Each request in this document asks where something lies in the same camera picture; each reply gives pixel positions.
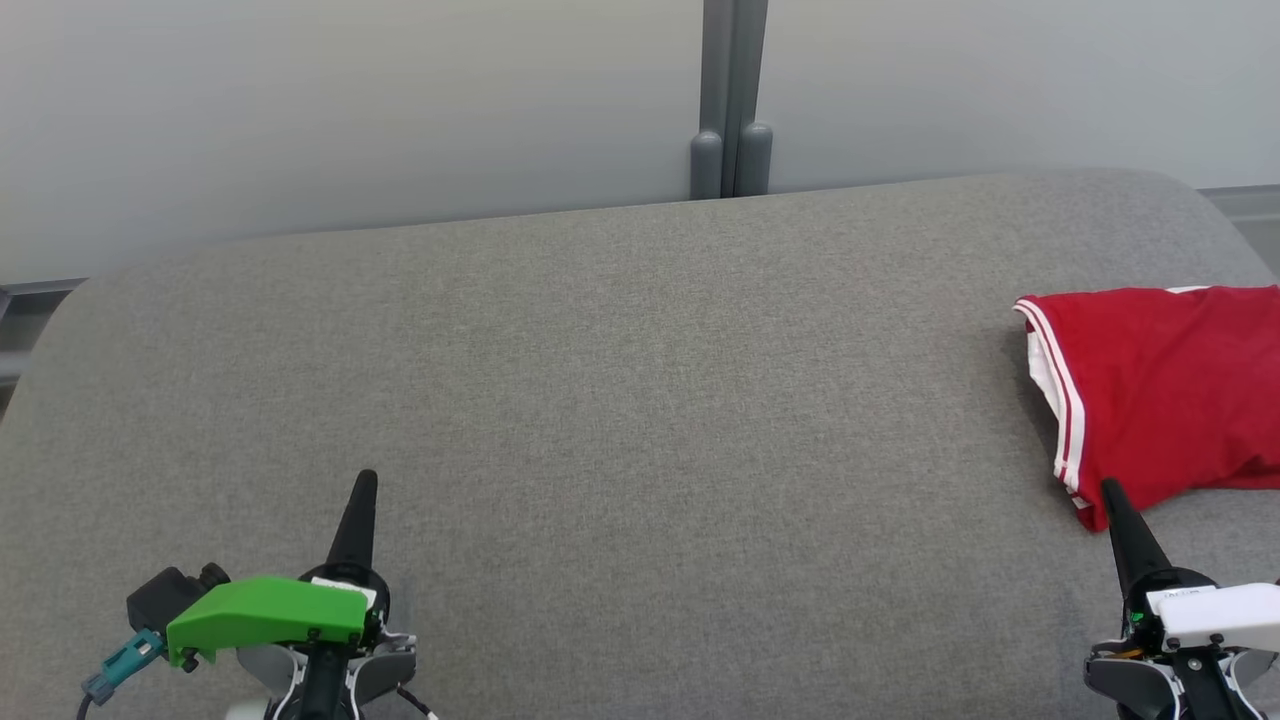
red shirt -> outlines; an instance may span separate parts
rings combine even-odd
[[[1102,478],[1143,510],[1185,489],[1280,488],[1280,288],[1027,296],[1053,471],[1091,530]]]

white trim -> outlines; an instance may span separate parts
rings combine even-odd
[[[1084,452],[1084,401],[1075,388],[1071,378],[1071,369],[1066,364],[1062,348],[1053,334],[1044,311],[1034,302],[1023,299],[1014,304],[1014,310],[1027,316],[1027,320],[1036,328],[1039,342],[1057,370],[1052,374],[1059,386],[1059,397],[1066,398],[1064,414],[1057,424],[1057,455],[1053,457],[1053,469],[1062,474],[1062,482],[1073,493],[1080,492],[1080,457]]]
[[[1048,401],[1053,416],[1061,423],[1066,409],[1062,407],[1062,393],[1059,391],[1057,373],[1053,372],[1053,361],[1048,359],[1048,350],[1041,342],[1039,333],[1036,331],[1027,333],[1027,368],[1032,373],[1032,380],[1044,393],[1044,400]]]

gray cushion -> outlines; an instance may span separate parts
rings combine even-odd
[[[320,561],[357,470],[445,720],[1107,717],[1106,536],[1012,301],[1275,278],[1158,176],[991,176],[216,246],[77,290],[0,425],[0,706],[67,717],[169,564]],[[1220,582],[1280,493],[1149,512]],[[95,714],[220,717],[230,656]],[[411,717],[398,698],[371,717]]]

screw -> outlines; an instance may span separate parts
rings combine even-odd
[[[200,661],[196,660],[196,648],[188,647],[188,648],[183,650],[182,651],[182,656],[186,659],[182,662],[182,671],[187,673],[188,675],[191,673],[195,673],[196,667],[200,666]]]

teal connector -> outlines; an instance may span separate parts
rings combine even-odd
[[[115,694],[115,688],[160,657],[164,651],[165,644],[160,635],[142,630],[102,662],[101,673],[81,683],[81,689],[93,698],[93,705],[101,707]]]

